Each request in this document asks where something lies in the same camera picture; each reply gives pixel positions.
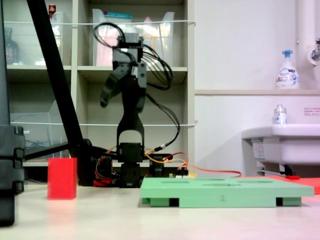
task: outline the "robotic arm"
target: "robotic arm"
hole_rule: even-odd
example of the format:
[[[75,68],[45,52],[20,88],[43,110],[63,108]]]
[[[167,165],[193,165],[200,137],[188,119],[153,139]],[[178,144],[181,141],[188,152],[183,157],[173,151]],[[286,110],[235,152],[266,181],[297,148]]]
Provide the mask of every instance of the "robotic arm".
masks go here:
[[[116,46],[110,46],[99,36],[98,28],[101,26],[112,26],[119,31],[118,43]],[[105,108],[112,97],[122,93],[124,114],[118,125],[116,134],[116,158],[119,162],[123,163],[120,171],[120,187],[138,188],[140,186],[141,177],[140,165],[137,163],[141,163],[145,158],[145,131],[143,124],[139,119],[139,113],[141,113],[144,109],[146,96],[151,100],[152,103],[156,104],[162,110],[160,107],[161,105],[157,104],[156,101],[146,93],[147,64],[143,60],[143,57],[144,55],[150,53],[143,51],[145,46],[144,39],[142,37],[139,37],[137,33],[123,33],[123,31],[113,23],[105,22],[96,26],[94,28],[94,36],[101,44],[113,49],[113,72],[110,74],[103,87],[100,97],[101,106]],[[170,78],[169,74],[167,73],[167,89],[169,89],[173,79],[173,74],[170,67],[166,63],[164,64],[163,68],[165,67],[169,69],[171,74]],[[161,90],[166,90],[166,88],[164,89],[163,86],[157,86],[154,84],[151,84],[151,86],[157,87]],[[180,124],[178,119],[176,119],[176,121],[177,125],[179,125],[177,132],[178,136]],[[140,133],[142,143],[120,143],[119,138],[121,133],[127,130],[133,130]],[[160,146],[156,148],[155,151],[162,150],[165,147],[166,145]],[[154,154],[153,157],[160,161],[162,161],[163,158],[162,154]],[[161,163],[157,164],[156,162],[152,162],[150,163],[149,172],[154,177],[162,177],[164,173],[164,165]]]

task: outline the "black pole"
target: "black pole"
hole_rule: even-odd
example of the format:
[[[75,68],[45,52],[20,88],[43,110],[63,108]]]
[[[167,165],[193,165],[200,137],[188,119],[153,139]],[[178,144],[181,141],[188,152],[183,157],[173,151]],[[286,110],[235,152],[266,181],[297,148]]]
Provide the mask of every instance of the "black pole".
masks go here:
[[[83,143],[78,118],[44,0],[27,0],[68,142]]]
[[[0,125],[10,125],[4,11],[0,0]]]

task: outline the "label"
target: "label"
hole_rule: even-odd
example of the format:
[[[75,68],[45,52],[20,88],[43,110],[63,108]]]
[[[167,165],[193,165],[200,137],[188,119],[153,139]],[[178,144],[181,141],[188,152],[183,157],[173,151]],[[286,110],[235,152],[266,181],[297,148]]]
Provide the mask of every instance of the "label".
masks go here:
[[[288,124],[287,122],[287,114],[285,112],[277,112],[274,115],[275,124]]]
[[[255,159],[265,159],[264,144],[261,141],[255,141],[252,143],[253,155]]]
[[[305,107],[305,116],[320,116],[320,107]]]
[[[278,74],[275,85],[279,88],[290,87],[300,83],[298,73],[294,69],[282,68]]]

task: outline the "green foam tray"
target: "green foam tray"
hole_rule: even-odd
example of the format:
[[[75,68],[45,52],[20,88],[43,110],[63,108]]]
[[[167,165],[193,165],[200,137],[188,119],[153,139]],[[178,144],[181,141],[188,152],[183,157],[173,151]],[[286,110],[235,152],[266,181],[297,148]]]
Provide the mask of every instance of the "green foam tray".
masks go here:
[[[146,177],[140,195],[151,207],[301,206],[301,197],[314,196],[314,188],[272,178]]]

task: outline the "table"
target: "table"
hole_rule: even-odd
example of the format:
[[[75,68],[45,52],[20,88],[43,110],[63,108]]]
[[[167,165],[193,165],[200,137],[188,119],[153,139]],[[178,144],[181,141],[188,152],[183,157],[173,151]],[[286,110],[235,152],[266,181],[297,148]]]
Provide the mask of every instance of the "table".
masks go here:
[[[0,240],[319,240],[320,195],[302,207],[150,208],[140,190],[77,188],[75,200],[47,200],[47,185],[16,197],[16,223]]]

